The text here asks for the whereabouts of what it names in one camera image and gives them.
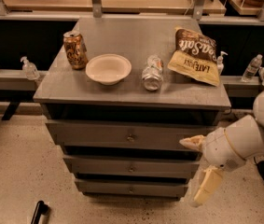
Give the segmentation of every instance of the gray countertop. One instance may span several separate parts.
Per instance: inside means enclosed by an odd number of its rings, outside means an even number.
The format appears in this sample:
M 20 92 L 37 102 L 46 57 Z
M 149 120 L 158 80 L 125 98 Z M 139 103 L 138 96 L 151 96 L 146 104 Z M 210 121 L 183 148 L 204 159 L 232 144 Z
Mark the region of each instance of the gray countertop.
M 86 76 L 85 69 L 73 70 L 64 48 L 61 48 L 35 93 L 35 101 L 215 110 L 230 108 L 222 82 L 219 87 L 214 87 L 168 70 L 167 64 L 175 48 L 176 26 L 201 31 L 195 20 L 179 16 L 81 17 L 75 29 L 84 37 L 89 60 L 101 54 L 118 54 L 131 62 L 131 73 L 116 85 L 96 83 Z M 158 91 L 147 91 L 141 83 L 146 58 L 152 54 L 158 54 L 165 66 L 164 82 Z

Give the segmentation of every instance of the pump bottle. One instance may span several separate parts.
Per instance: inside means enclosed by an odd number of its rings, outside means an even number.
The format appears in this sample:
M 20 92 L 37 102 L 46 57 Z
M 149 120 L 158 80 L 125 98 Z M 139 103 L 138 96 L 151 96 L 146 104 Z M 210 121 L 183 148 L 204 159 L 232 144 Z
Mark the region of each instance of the pump bottle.
M 258 54 L 258 56 L 253 58 L 250 64 L 246 67 L 242 76 L 242 82 L 250 82 L 261 65 L 262 55 Z
M 224 60 L 224 55 L 227 55 L 228 54 L 225 52 L 225 51 L 221 51 L 221 55 L 219 57 L 217 57 L 217 60 L 216 60 L 216 64 L 217 64 L 217 71 L 218 71 L 218 74 L 221 75 L 222 74 L 222 71 L 224 69 L 224 64 L 223 64 L 223 60 Z
M 23 63 L 22 70 L 25 73 L 27 79 L 36 80 L 40 77 L 36 65 L 34 63 L 30 63 L 26 56 L 21 57 L 21 62 Z

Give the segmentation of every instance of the bottle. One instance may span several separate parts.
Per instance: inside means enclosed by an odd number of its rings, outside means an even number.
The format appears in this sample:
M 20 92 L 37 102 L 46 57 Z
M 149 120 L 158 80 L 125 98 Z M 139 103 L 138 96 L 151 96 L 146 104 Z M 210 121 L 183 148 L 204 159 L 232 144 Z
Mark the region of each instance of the bottle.
M 258 54 L 258 56 L 253 58 L 250 64 L 246 67 L 242 76 L 242 82 L 250 82 L 261 65 L 262 65 L 262 55 Z
M 222 74 L 222 71 L 224 69 L 224 64 L 223 64 L 223 60 L 224 60 L 223 56 L 224 55 L 228 56 L 228 54 L 225 51 L 221 51 L 221 55 L 219 57 L 217 57 L 217 60 L 216 60 L 217 70 L 218 70 L 219 75 Z
M 25 73 L 27 79 L 36 80 L 40 77 L 36 65 L 34 63 L 30 63 L 26 56 L 21 57 L 21 62 L 23 63 L 22 70 Z
M 151 55 L 147 58 L 146 66 L 142 72 L 144 87 L 149 91 L 155 91 L 162 85 L 163 62 L 158 55 Z

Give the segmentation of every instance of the drawer handle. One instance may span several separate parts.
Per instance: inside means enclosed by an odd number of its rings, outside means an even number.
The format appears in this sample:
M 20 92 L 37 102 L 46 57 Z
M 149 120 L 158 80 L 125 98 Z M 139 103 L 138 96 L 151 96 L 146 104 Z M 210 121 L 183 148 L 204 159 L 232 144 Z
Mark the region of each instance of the drawer handle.
M 135 139 L 135 136 L 132 135 L 132 134 L 129 134 L 127 137 L 126 137 L 127 141 L 129 142 L 134 142 L 134 139 Z

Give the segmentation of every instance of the chip bag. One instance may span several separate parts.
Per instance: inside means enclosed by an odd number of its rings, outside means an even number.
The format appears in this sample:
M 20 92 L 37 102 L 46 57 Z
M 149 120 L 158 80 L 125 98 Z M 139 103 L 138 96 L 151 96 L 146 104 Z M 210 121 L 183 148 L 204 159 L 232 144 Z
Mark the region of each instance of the chip bag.
M 218 86 L 220 79 L 216 64 L 216 43 L 200 33 L 178 28 L 176 50 L 168 68 L 198 81 Z

